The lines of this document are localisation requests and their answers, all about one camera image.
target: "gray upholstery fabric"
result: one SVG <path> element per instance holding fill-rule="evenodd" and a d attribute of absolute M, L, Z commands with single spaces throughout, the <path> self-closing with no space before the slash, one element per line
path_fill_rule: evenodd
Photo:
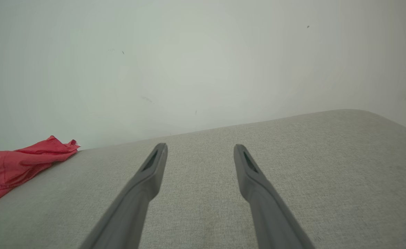
<path fill-rule="evenodd" d="M 0 248 L 77 248 L 146 156 L 169 147 L 140 248 L 257 248 L 244 144 L 317 248 L 406 248 L 406 128 L 336 110 L 78 152 L 0 199 Z"/>

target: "white wall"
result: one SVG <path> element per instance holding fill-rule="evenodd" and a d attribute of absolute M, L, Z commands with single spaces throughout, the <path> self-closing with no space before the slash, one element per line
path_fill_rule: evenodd
<path fill-rule="evenodd" d="M 342 108 L 406 126 L 406 0 L 0 0 L 0 150 Z"/>

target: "red garment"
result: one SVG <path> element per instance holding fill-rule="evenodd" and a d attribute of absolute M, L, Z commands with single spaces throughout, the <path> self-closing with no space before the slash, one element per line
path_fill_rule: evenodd
<path fill-rule="evenodd" d="M 80 146 L 75 140 L 62 144 L 54 136 L 15 151 L 0 151 L 0 198 L 25 183 L 53 162 L 65 161 Z"/>

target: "gray fabric sofa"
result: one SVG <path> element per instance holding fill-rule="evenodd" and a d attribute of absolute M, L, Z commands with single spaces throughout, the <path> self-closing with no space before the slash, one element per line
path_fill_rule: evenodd
<path fill-rule="evenodd" d="M 0 248 L 78 248 L 160 142 L 168 161 L 140 248 L 257 248 L 235 144 L 317 248 L 406 248 L 406 128 L 360 110 L 79 151 L 0 199 Z"/>

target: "red cloth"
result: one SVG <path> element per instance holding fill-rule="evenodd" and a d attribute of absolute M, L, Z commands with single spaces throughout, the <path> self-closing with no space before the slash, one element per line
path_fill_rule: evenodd
<path fill-rule="evenodd" d="M 0 198 L 25 183 L 53 162 L 65 161 L 80 146 L 75 140 L 62 144 L 54 136 L 15 151 L 0 151 Z"/>

